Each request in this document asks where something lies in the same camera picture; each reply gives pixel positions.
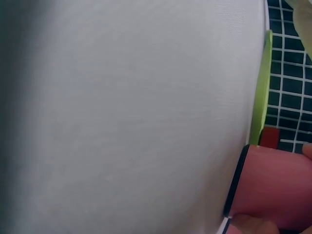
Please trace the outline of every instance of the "pink cup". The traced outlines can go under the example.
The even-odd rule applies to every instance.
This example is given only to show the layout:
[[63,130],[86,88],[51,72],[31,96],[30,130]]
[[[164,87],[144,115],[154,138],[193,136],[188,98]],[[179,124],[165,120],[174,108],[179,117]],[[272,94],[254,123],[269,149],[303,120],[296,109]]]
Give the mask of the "pink cup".
[[299,154],[245,146],[224,214],[264,218],[284,230],[308,228],[312,225],[312,161]]

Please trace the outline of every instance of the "hand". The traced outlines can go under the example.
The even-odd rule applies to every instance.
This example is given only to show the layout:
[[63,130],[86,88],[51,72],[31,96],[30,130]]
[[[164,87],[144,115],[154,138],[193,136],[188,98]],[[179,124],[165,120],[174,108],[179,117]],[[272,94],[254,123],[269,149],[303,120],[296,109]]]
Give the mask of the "hand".
[[[305,144],[302,153],[312,159],[312,144]],[[246,214],[235,215],[231,220],[231,224],[242,231],[243,234],[279,234],[279,230],[273,222]],[[312,226],[302,234],[312,234]]]

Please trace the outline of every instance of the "green object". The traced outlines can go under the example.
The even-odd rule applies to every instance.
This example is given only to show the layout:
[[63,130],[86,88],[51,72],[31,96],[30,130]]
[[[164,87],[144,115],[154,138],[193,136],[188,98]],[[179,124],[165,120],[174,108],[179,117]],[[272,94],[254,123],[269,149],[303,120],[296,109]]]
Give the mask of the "green object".
[[253,104],[253,119],[249,138],[249,144],[253,145],[257,145],[259,143],[261,131],[264,127],[265,117],[267,114],[272,61],[272,38],[272,30],[270,30],[267,32],[265,38],[265,45]]

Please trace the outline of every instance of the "black and white tile pattern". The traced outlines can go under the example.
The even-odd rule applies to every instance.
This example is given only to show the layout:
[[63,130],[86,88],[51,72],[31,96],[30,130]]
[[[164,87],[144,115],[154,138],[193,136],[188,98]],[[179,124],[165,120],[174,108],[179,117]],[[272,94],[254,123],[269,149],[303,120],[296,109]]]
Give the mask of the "black and white tile pattern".
[[312,62],[284,0],[268,0],[273,53],[266,125],[278,127],[278,148],[301,153],[312,142]]

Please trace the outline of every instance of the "black tile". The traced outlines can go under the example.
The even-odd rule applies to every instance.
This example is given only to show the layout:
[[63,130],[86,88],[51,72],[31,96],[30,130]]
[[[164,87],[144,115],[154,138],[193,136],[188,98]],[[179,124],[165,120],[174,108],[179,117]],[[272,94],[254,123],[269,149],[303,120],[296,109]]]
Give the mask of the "black tile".
[[294,28],[293,23],[284,23],[284,28],[285,28],[285,34],[286,35],[291,35],[291,36],[299,36]]
[[312,123],[300,122],[299,130],[306,131],[306,132],[312,132]]
[[282,0],[282,8],[290,9],[290,10],[293,9],[293,8],[292,8],[291,6],[289,6],[284,0]]
[[284,20],[292,21],[293,20],[293,12],[292,11],[283,11]]
[[302,67],[296,66],[296,65],[284,64],[284,75],[303,78]]
[[282,22],[270,20],[270,28],[274,33],[282,34]]
[[280,90],[281,87],[281,78],[271,76],[270,78],[270,89]]
[[281,11],[279,9],[269,8],[269,17],[270,17],[270,19],[280,20],[281,19]]
[[276,126],[276,124],[277,124],[277,117],[267,116],[266,119],[265,119],[265,124],[275,125]]
[[268,0],[268,6],[279,7],[279,0]]
[[303,63],[303,53],[285,52],[284,53],[284,61],[302,64]]
[[285,139],[285,140],[294,140],[295,134],[296,134],[295,131],[285,130],[285,129],[280,129],[280,130],[279,130],[279,137],[280,137],[281,139]]
[[272,59],[281,61],[282,60],[282,52],[278,51],[278,50],[273,50],[272,51]]
[[302,93],[302,81],[295,79],[283,79],[283,91],[291,92],[291,93]]
[[282,95],[282,106],[288,108],[294,108],[300,110],[301,97],[283,94]]
[[278,109],[274,107],[268,107],[267,114],[277,116]]
[[295,148],[294,148],[294,152],[297,154],[302,154],[302,146],[303,146],[303,144],[296,143]]
[[285,127],[285,128],[297,129],[298,121],[280,118],[279,126]]
[[312,79],[312,68],[306,67],[305,71],[306,71],[306,79]]
[[312,115],[306,114],[306,113],[302,113],[301,120],[312,121]]
[[293,143],[279,142],[277,148],[278,148],[279,150],[284,150],[284,151],[292,152],[292,151],[293,151]]
[[304,94],[312,96],[312,83],[311,82],[305,82]]
[[303,99],[303,110],[312,111],[312,99],[305,97]]
[[312,61],[311,61],[309,55],[307,55],[306,65],[312,65]]
[[307,142],[310,142],[310,141],[311,141],[311,138],[312,138],[312,135],[311,135],[311,134],[308,134],[308,133],[298,133],[298,135],[297,135],[297,140],[298,140],[298,141],[307,141]]
[[279,93],[269,92],[269,105],[278,106]]
[[273,36],[273,48],[282,48],[282,45],[283,45],[282,37]]
[[281,74],[282,73],[282,65],[280,62],[272,62],[271,63],[271,73],[273,73],[273,74]]
[[304,51],[301,40],[293,38],[285,38],[285,49]]
[[288,111],[288,110],[281,110],[279,115],[282,117],[288,117],[288,118],[294,118],[294,119],[299,119],[299,117],[300,117],[299,112]]

